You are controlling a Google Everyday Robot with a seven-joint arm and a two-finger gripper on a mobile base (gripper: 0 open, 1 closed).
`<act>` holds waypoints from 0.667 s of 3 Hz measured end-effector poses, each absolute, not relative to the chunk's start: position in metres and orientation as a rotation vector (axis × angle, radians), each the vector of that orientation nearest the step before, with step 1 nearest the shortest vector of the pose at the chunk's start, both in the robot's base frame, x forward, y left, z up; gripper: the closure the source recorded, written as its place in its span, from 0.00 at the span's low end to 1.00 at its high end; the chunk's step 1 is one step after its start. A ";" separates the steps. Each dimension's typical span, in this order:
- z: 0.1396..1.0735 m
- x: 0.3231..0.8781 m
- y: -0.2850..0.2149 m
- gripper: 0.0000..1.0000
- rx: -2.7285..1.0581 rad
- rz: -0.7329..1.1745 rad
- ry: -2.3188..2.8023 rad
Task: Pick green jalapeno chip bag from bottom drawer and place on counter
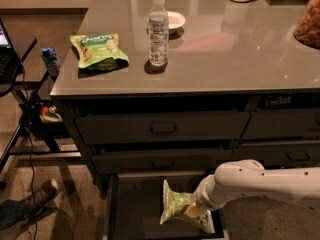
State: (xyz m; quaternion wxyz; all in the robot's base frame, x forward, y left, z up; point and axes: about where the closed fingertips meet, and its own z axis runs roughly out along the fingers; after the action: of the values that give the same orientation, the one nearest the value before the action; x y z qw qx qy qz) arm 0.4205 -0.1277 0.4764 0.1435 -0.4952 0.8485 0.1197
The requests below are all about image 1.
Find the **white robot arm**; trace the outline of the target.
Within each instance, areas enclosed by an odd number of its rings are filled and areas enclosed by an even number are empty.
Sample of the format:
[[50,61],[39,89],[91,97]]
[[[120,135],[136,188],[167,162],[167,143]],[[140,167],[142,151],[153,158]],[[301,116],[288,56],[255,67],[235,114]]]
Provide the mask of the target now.
[[223,163],[200,182],[185,214],[196,218],[230,201],[256,196],[318,211],[320,168],[267,170],[252,159]]

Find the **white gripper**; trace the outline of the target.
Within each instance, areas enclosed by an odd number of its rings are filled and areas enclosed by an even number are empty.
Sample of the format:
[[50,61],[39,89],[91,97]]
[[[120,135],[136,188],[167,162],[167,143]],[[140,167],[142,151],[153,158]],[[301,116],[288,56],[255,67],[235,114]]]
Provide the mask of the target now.
[[222,208],[227,198],[224,189],[216,182],[214,175],[204,178],[196,188],[196,202],[192,202],[186,209],[185,214],[190,218],[197,218],[205,214],[205,210],[215,211]]

